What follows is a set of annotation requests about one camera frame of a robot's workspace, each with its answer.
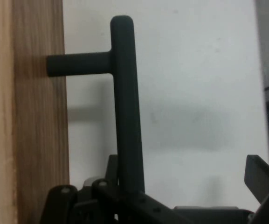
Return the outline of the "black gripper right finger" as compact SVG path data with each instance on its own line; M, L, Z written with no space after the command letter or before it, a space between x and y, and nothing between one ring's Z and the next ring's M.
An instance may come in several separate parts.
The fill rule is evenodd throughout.
M249 223L269 224L269 165L260 156L247 156L244 182L260 203Z

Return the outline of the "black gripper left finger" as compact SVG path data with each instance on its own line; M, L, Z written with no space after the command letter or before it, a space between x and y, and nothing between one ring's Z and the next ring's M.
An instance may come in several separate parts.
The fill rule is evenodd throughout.
M170 224L172 211L144 193L142 156L114 154L104 178L49 192L42 224Z

